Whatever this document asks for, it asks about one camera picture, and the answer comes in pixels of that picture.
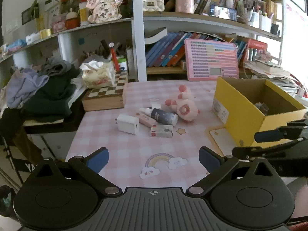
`chessboard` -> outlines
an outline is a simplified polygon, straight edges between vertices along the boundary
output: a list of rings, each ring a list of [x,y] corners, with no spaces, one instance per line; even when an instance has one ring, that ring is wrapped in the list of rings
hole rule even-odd
[[[127,71],[115,75],[115,84],[111,87],[89,89],[82,99],[85,111],[124,108],[125,87],[128,83]]]

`white handbag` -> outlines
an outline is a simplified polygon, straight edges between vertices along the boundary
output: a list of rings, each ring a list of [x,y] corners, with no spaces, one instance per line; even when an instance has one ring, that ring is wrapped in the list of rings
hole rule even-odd
[[[164,0],[142,0],[143,11],[164,11]]]

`open box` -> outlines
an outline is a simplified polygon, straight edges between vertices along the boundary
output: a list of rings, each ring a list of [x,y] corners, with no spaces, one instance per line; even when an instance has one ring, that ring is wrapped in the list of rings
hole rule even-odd
[[[256,102],[267,104],[267,116],[255,107]],[[256,143],[256,132],[272,130],[285,126],[289,121],[303,119],[307,111],[301,103],[266,79],[234,78],[218,79],[212,109],[237,145],[261,147],[279,142]]]

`cloud print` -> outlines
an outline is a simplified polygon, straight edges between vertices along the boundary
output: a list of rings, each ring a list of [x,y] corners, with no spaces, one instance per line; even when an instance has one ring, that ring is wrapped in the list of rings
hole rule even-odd
[[[140,178],[141,179],[149,178],[149,177],[152,177],[152,176],[156,176],[159,173],[160,173],[160,171],[157,168],[154,168],[154,167],[144,167],[141,170]]]
[[[169,169],[176,169],[177,167],[183,166],[187,163],[188,161],[184,158],[181,157],[176,157],[176,158],[170,158],[169,160]]]

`gingham tablecloth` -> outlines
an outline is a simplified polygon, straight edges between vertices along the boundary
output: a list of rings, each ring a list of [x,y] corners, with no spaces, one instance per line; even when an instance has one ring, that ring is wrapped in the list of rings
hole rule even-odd
[[[119,114],[134,116],[140,107],[152,102],[164,104],[175,98],[178,86],[191,89],[201,114],[193,123],[180,118],[172,138],[150,136],[150,128],[140,125],[137,135],[118,131],[115,118]],[[87,112],[72,142],[67,159],[88,156],[100,147],[109,151],[109,162],[100,175],[125,190],[126,187],[182,187],[186,190],[207,175],[200,164],[198,151],[202,146],[217,151],[206,137],[205,129],[222,125],[211,111],[216,82],[153,81],[134,82],[127,87],[125,108]],[[180,135],[178,128],[185,129]]]

